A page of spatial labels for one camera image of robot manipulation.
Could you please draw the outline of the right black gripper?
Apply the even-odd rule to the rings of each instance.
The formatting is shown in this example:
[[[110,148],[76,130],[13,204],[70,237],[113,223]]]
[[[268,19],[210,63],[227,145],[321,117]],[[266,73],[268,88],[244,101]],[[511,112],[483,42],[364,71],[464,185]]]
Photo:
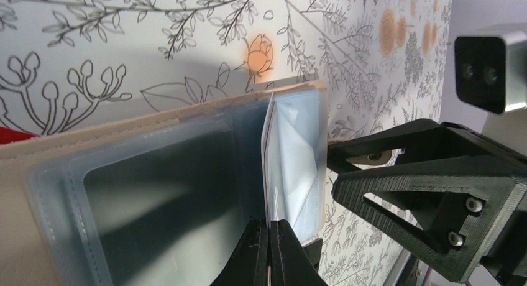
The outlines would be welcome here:
[[[332,197],[437,273],[526,285],[526,165],[492,155],[342,173]]]

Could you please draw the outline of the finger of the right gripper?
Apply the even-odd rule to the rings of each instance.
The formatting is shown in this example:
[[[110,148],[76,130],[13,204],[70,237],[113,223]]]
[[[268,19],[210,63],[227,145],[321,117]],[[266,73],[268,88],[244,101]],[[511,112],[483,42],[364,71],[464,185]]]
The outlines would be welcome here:
[[[403,149],[396,164],[424,162],[462,156],[496,155],[526,165],[526,156],[468,127],[451,122],[417,119],[369,136],[328,146],[327,165],[336,173],[358,170],[349,158]]]

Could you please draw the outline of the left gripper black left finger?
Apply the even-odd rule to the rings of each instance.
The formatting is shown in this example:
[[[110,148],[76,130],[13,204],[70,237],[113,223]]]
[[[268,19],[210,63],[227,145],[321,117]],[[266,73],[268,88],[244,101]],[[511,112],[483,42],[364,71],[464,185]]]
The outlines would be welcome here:
[[[248,222],[228,262],[212,285],[267,285],[268,227],[264,219]]]

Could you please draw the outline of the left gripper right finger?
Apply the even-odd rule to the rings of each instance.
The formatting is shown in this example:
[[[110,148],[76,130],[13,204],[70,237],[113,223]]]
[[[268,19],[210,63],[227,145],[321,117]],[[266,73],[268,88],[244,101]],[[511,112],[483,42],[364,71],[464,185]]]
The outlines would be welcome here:
[[[321,238],[303,246],[286,220],[270,223],[270,285],[326,285],[319,275]]]

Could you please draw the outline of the beige leather card holder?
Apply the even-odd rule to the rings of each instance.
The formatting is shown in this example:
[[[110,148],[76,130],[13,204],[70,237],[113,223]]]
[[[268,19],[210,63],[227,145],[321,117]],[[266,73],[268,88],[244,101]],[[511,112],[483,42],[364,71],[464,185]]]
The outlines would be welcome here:
[[[321,285],[322,81],[1,146],[2,285]]]

